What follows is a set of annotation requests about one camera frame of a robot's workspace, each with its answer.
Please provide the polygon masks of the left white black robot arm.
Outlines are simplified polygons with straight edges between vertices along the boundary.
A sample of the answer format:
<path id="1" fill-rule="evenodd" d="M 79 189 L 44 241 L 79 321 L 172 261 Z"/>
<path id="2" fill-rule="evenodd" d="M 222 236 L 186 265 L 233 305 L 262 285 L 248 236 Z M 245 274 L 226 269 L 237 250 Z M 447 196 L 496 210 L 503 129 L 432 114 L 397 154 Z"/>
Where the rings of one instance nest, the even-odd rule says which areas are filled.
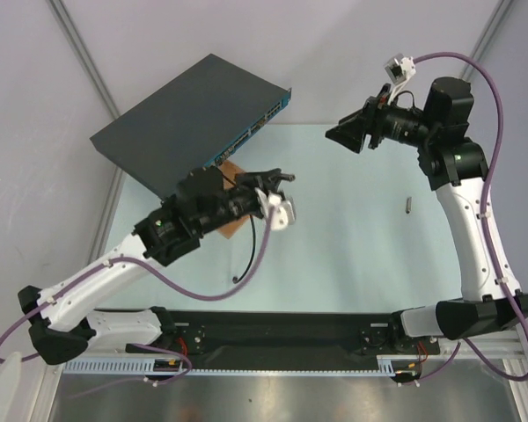
<path id="1" fill-rule="evenodd" d="M 286 229 L 296 217 L 280 184 L 294 179 L 280 169 L 240 173 L 225 188 L 217 167 L 191 171 L 176 193 L 104 256 L 52 287 L 28 286 L 18 292 L 37 355 L 48 365 L 58 365 L 86 351 L 171 349 L 177 329 L 166 309 L 112 312 L 100 311 L 98 305 L 146 273 L 197 301 L 217 302 L 234 295 L 253 277 L 254 268 L 220 295 L 197 294 L 170 281 L 161 270 L 199 248 L 209 233 L 246 216 L 265 220 L 267 232 Z"/>

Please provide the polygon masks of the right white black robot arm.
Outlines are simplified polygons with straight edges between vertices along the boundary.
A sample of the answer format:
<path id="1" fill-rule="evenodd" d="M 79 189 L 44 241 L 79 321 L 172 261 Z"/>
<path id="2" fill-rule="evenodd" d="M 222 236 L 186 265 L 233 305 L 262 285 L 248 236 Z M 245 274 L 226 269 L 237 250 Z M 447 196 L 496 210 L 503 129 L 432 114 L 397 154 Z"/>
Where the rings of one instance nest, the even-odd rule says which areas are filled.
<path id="1" fill-rule="evenodd" d="M 432 306 L 394 313 L 388 345 L 408 353 L 420 338 L 450 340 L 504 331 L 528 317 L 528 293 L 509 267 L 490 200 L 481 194 L 489 169 L 481 146 L 466 136 L 473 107 L 471 85 L 443 76 L 429 89 L 422 109 L 390 103 L 390 86 L 362 109 L 326 131 L 326 138 L 355 153 L 375 149 L 384 139 L 409 145 L 441 204 L 458 255 L 461 296 Z"/>

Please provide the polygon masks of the dark grey network switch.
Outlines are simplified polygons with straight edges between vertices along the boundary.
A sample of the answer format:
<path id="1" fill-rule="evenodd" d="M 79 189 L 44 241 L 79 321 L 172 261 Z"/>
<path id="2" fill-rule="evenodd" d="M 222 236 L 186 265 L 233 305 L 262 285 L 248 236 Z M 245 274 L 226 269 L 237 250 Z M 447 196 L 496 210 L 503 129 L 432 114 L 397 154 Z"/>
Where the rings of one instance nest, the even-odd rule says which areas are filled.
<path id="1" fill-rule="evenodd" d="M 94 148 L 160 199 L 192 170 L 220 165 L 291 91 L 207 55 L 92 136 Z"/>

